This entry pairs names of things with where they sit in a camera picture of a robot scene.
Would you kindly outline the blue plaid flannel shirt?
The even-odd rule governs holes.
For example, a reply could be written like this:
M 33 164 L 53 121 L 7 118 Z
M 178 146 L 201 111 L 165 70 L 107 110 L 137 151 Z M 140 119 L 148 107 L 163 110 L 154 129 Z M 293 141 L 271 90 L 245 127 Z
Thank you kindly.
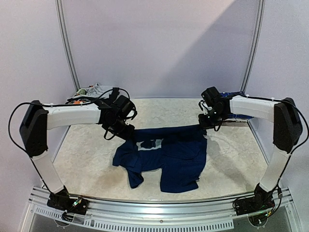
M 221 92 L 221 97 L 234 97 L 234 96 L 245 96 L 244 91 L 237 91 L 237 92 Z M 229 113 L 226 116 L 226 120 L 238 121 L 238 120 L 249 120 L 252 119 L 252 116 L 243 115 L 243 114 L 233 114 Z

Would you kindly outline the solid blue garment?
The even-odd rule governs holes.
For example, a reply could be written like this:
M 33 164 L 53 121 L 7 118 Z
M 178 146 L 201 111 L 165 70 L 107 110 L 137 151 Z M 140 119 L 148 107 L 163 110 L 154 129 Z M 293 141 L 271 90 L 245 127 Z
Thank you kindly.
M 183 193 L 198 188 L 206 158 L 206 132 L 190 125 L 135 130 L 117 148 L 112 165 L 126 169 L 132 189 L 143 183 L 143 172 L 160 169 L 160 190 Z

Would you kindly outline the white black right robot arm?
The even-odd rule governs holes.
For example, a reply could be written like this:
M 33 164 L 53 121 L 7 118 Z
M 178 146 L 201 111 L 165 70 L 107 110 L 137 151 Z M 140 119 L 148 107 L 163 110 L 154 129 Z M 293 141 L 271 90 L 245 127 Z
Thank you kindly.
M 200 126 L 206 130 L 215 128 L 231 114 L 264 119 L 273 124 L 273 154 L 258 184 L 263 191 L 271 192 L 281 178 L 303 131 L 303 120 L 295 101 L 289 97 L 277 100 L 240 94 L 224 97 L 220 93 L 202 93 L 201 97 L 209 107 L 206 113 L 198 116 Z

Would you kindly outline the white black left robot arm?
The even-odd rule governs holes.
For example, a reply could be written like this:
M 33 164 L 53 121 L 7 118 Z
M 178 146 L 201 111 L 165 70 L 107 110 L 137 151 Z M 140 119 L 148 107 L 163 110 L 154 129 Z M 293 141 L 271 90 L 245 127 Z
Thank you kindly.
M 29 103 L 20 125 L 20 135 L 33 166 L 60 209 L 69 209 L 72 200 L 67 196 L 68 191 L 48 155 L 48 131 L 71 125 L 97 124 L 112 137 L 128 140 L 135 127 L 127 121 L 136 115 L 135 104 L 125 96 L 112 103 L 105 100 L 63 105 L 42 104 L 39 101 Z

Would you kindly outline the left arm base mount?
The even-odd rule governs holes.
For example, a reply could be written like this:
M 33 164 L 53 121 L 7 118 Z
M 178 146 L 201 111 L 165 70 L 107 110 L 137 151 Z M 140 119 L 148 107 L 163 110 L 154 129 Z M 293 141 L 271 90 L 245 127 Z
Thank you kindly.
M 50 193 L 47 206 L 79 215 L 86 215 L 90 201 L 80 195 L 70 194 L 65 186 L 58 193 Z

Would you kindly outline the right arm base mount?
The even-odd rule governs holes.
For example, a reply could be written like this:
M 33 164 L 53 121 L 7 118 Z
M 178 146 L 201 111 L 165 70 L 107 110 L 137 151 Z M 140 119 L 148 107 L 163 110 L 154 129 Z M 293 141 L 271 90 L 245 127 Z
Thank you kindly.
M 275 204 L 273 199 L 274 191 L 277 191 L 277 195 L 280 200 L 278 205 Z M 233 201 L 232 207 L 234 208 L 237 216 L 271 209 L 270 212 L 265 215 L 265 217 L 269 217 L 274 214 L 281 205 L 283 194 L 279 184 L 277 184 L 269 192 L 262 189 L 260 184 L 257 184 L 253 193 L 254 195 L 252 197 L 238 197 Z

